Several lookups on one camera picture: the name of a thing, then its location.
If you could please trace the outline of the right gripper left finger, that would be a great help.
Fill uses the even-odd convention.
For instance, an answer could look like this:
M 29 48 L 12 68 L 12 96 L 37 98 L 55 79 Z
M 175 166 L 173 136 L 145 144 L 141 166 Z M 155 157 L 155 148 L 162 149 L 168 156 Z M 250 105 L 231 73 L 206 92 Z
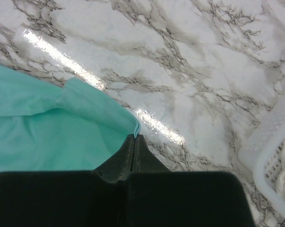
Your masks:
M 135 173 L 133 164 L 134 147 L 135 137 L 130 134 L 126 137 L 120 149 L 94 171 L 108 183 L 125 181 L 130 174 Z

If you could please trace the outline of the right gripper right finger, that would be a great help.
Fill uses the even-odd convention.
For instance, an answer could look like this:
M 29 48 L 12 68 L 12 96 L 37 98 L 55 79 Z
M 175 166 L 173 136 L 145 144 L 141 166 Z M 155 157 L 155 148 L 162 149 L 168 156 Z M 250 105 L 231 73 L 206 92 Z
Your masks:
M 132 172 L 162 173 L 170 172 L 149 150 L 143 135 L 137 135 L 134 143 Z

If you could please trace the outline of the teal t shirt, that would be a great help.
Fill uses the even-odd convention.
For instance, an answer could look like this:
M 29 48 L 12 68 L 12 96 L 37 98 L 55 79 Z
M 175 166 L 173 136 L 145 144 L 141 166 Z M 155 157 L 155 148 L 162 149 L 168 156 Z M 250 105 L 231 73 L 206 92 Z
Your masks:
M 138 120 L 76 78 L 63 87 L 0 65 L 0 172 L 93 170 Z

